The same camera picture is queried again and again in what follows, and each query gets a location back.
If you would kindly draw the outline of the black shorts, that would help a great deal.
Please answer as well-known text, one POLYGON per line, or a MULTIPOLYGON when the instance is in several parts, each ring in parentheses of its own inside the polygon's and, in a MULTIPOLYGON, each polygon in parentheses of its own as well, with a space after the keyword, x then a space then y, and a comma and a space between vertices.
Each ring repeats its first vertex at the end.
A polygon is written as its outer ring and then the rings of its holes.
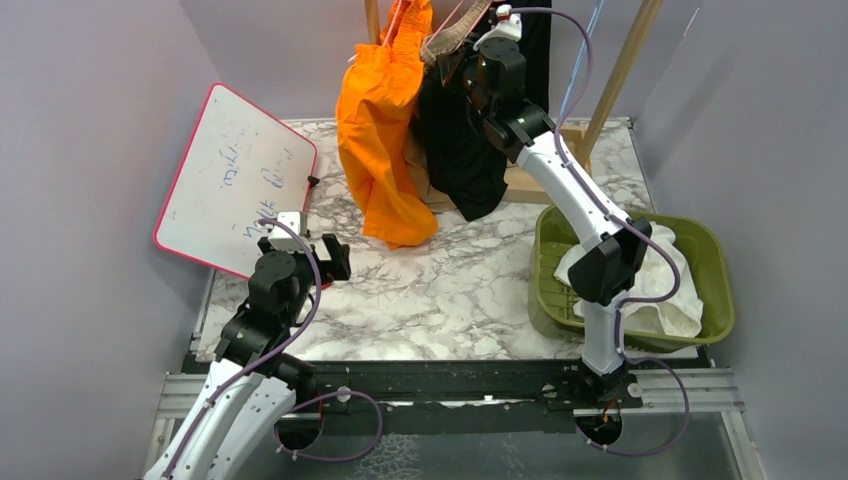
MULTIPOLYGON (((519 48, 527 62, 526 97, 549 109, 551 23, 548 16, 522 18, 519 48)), ((507 188, 507 161, 469 118, 468 101, 442 86, 438 68, 424 74, 414 131, 423 143, 430 184, 448 195, 467 221, 482 218, 499 205, 507 188)))

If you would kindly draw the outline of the blue wire hanger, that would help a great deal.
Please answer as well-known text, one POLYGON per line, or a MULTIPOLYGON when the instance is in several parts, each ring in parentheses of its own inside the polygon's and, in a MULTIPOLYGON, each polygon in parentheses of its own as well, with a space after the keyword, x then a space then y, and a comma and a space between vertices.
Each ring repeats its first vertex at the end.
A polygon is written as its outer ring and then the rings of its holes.
POLYGON ((572 112, 582 99, 586 88, 588 87, 592 70, 592 68, 589 66, 588 59, 588 49, 591 44, 590 39, 594 34, 605 3, 605 0, 596 1, 588 23, 586 24, 586 33, 589 41, 583 39, 583 42, 581 43, 580 49, 578 50, 577 56, 575 58, 575 62, 569 77, 569 82, 567 84, 560 106, 559 115, 561 119, 567 119, 571 116, 572 112))

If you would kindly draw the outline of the olive green plastic basket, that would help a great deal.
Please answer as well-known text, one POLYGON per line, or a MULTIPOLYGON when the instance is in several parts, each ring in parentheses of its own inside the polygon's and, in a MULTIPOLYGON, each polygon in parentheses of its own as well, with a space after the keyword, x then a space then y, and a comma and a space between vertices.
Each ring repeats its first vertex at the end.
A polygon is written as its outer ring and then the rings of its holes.
MULTIPOLYGON (((676 235, 674 247, 688 261, 694 287, 704 303, 702 327, 697 336, 685 338, 660 333, 625 330, 627 347, 655 353, 671 353, 689 346, 716 343, 733 329, 735 309, 720 244, 704 225, 685 217, 631 210, 633 218, 645 217, 670 228, 676 235)), ((578 296, 554 278, 554 271, 567 250, 578 244, 569 222, 557 207, 549 206, 536 221, 530 260, 527 310, 531 324, 550 338, 577 338, 584 334, 583 319, 573 312, 578 296)))

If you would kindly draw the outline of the white shorts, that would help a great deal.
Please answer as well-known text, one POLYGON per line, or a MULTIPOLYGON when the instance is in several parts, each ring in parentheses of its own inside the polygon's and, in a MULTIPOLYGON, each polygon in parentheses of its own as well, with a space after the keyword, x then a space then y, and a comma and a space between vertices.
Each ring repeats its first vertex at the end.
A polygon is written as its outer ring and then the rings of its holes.
POLYGON ((648 247, 629 290, 638 302, 623 309, 627 332, 694 338, 702 330, 704 303, 700 299, 688 260, 675 246, 676 234, 665 225, 650 223, 651 240, 664 252, 648 247))

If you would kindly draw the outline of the pink wire hanger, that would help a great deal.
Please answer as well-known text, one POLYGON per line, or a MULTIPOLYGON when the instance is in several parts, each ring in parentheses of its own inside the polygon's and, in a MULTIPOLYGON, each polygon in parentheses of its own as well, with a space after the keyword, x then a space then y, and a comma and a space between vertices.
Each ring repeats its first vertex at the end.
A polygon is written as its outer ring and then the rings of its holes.
MULTIPOLYGON (((450 30, 452 25, 459 21, 458 12, 463 8, 465 1, 458 1, 450 13, 443 19, 439 26, 428 35, 422 42, 419 49, 420 61, 423 64, 423 72, 428 73, 436 65, 437 57, 445 51, 449 51, 450 43, 456 44, 457 40, 449 40, 450 30)), ((390 40, 394 35, 395 24, 394 9, 390 9, 389 25, 378 30, 375 44, 383 45, 387 40, 390 40)))

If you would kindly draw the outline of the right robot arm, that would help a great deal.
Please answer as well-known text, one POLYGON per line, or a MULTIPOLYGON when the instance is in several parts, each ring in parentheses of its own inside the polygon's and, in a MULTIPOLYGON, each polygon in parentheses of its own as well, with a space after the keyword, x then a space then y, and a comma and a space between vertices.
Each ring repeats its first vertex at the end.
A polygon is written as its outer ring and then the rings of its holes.
POLYGON ((526 98, 526 61, 516 41, 464 45, 440 65, 444 87, 466 97, 471 125, 542 187, 577 235, 584 254, 567 270, 584 319, 574 389, 585 404, 600 407, 631 380, 616 305, 634 286, 650 223, 632 220, 603 194, 565 149, 548 114, 526 98))

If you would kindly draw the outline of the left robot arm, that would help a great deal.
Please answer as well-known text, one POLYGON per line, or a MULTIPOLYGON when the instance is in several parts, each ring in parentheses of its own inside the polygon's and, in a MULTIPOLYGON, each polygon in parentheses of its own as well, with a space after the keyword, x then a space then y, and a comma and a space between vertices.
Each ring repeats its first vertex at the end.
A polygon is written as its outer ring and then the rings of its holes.
POLYGON ((283 352, 309 298, 351 274, 350 248, 335 235, 314 246, 271 235, 248 279, 248 294, 224 325, 200 393, 147 479, 229 479, 274 424, 306 408, 317 391, 314 369, 283 352))

